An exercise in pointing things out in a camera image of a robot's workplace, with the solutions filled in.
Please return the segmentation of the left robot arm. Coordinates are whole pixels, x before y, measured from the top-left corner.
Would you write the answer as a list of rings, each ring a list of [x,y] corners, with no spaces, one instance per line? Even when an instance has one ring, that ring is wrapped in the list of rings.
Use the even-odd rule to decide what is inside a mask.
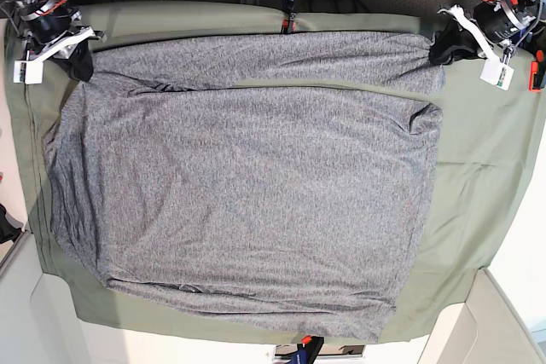
[[[545,0],[479,0],[472,10],[453,5],[439,13],[450,20],[429,50],[428,59],[436,66],[493,58],[495,48],[502,50],[500,61],[506,64],[545,29]]]

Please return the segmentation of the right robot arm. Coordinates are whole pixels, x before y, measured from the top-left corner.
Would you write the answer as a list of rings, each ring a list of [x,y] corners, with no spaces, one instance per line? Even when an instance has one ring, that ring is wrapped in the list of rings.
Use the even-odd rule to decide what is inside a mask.
[[[81,24],[77,5],[70,0],[1,0],[1,13],[22,42],[22,57],[14,61],[14,83],[41,84],[46,61],[75,81],[90,80],[94,67],[89,41],[100,39],[102,32]]]

